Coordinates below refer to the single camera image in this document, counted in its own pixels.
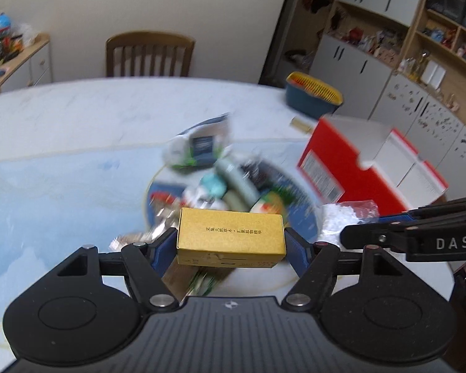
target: yellow block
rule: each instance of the yellow block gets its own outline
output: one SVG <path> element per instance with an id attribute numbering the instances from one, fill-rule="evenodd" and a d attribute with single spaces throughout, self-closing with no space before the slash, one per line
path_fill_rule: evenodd
<path id="1" fill-rule="evenodd" d="M 279 214 L 181 210 L 181 265 L 272 268 L 285 255 L 283 218 Z"/>

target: red box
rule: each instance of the red box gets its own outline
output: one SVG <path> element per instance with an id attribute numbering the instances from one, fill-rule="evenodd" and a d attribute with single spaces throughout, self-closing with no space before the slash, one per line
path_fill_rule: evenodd
<path id="1" fill-rule="evenodd" d="M 337 115 L 319 119 L 298 167 L 323 202 L 372 199 L 381 216 L 426 206 L 448 186 L 398 130 Z"/>

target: table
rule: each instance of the table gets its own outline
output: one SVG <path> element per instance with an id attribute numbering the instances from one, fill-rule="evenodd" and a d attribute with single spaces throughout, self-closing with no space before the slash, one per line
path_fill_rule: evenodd
<path id="1" fill-rule="evenodd" d="M 235 150 L 262 152 L 308 189 L 295 168 L 308 137 L 289 125 L 298 114 L 281 89 L 124 78 L 0 94 L 0 322 L 11 300 L 82 244 L 107 251 L 118 234 L 143 230 L 142 198 L 162 167 L 163 143 L 225 112 Z M 406 265 L 449 298 L 446 263 Z M 281 299 L 296 279 L 286 263 L 238 269 L 215 295 Z M 339 279 L 337 288 L 355 282 Z M 12 357 L 0 325 L 0 370 Z"/>

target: wall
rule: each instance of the wall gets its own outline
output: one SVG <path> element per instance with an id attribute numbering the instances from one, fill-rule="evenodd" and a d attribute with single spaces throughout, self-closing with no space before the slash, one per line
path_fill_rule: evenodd
<path id="1" fill-rule="evenodd" d="M 128 30 L 197 40 L 191 76 L 257 82 L 283 0 L 0 0 L 0 10 L 52 37 L 55 81 L 105 74 L 105 41 Z"/>

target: white label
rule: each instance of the white label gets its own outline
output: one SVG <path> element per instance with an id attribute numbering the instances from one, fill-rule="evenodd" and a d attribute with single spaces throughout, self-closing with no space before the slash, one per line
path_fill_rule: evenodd
<path id="1" fill-rule="evenodd" d="M 344 190 L 312 150 L 309 150 L 302 161 L 301 169 L 328 202 L 334 203 L 342 197 Z"/>

